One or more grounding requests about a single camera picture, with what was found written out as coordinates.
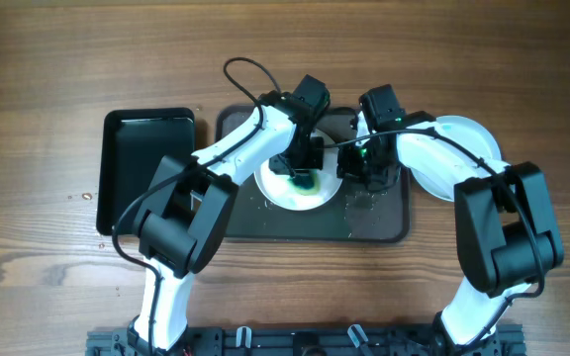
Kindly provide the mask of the green yellow sponge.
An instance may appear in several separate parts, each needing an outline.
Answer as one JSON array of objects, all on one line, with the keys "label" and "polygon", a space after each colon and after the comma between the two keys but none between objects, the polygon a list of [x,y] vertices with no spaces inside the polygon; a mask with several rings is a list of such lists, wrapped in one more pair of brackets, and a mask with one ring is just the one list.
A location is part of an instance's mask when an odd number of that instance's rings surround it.
[{"label": "green yellow sponge", "polygon": [[291,189],[302,196],[316,195],[321,188],[316,170],[295,173],[287,181]]}]

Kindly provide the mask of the white plate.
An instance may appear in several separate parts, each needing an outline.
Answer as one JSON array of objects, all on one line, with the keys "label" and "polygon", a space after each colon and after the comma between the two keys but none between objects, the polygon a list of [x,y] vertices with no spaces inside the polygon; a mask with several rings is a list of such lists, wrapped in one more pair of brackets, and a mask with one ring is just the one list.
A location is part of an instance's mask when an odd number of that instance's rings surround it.
[{"label": "white plate", "polygon": [[277,153],[282,153],[288,146],[293,134],[290,131],[277,131],[268,138],[261,138],[261,152],[268,154],[253,172],[253,179],[259,191],[271,203],[289,211],[308,211],[327,203],[339,190],[342,180],[336,177],[337,149],[322,149],[323,168],[312,169],[307,187],[299,187],[289,175],[277,175],[268,167],[268,160]]},{"label": "white plate", "polygon": [[[449,137],[465,148],[472,150],[477,156],[502,160],[501,150],[492,134],[483,126],[473,120],[462,116],[440,116],[436,121]],[[411,169],[416,181],[430,194],[444,201],[453,201],[453,190],[447,192],[444,184],[438,179],[431,178],[416,168]]]}]

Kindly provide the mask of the white plate front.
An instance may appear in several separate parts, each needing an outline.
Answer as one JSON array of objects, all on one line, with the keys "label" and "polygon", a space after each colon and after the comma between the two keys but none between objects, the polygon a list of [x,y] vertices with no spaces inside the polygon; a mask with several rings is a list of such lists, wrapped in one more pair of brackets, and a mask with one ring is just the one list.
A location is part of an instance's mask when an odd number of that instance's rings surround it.
[{"label": "white plate front", "polygon": [[[502,160],[501,150],[492,134],[483,126],[473,120],[462,116],[440,116],[436,121],[449,137],[465,148],[472,150],[477,156]],[[444,201],[453,201],[453,190],[447,192],[444,184],[438,179],[431,178],[416,168],[411,169],[416,181],[430,194]]]}]

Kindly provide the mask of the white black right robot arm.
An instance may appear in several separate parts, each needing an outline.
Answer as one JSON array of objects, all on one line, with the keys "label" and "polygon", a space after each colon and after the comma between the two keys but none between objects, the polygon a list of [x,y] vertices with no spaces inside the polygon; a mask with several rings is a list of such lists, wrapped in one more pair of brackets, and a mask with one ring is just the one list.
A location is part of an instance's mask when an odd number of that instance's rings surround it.
[{"label": "white black right robot arm", "polygon": [[426,338],[408,344],[430,355],[464,355],[496,339],[497,323],[517,300],[541,296],[564,247],[542,171],[512,165],[490,150],[494,137],[471,119],[426,112],[386,116],[360,111],[341,161],[361,175],[373,158],[390,158],[428,181],[428,191],[454,204],[463,280],[434,318]]}]

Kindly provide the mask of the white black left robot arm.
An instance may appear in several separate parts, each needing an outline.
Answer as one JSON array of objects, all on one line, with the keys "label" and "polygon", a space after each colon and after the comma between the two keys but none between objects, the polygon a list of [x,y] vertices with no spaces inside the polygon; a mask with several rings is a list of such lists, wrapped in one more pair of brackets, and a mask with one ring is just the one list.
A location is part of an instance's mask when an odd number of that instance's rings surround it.
[{"label": "white black left robot arm", "polygon": [[266,164],[293,201],[318,198],[323,140],[313,136],[330,105],[327,91],[272,91],[221,141],[187,161],[163,157],[148,190],[128,207],[146,270],[141,314],[128,344],[144,355],[170,351],[187,329],[194,281],[222,243],[239,186]]}]

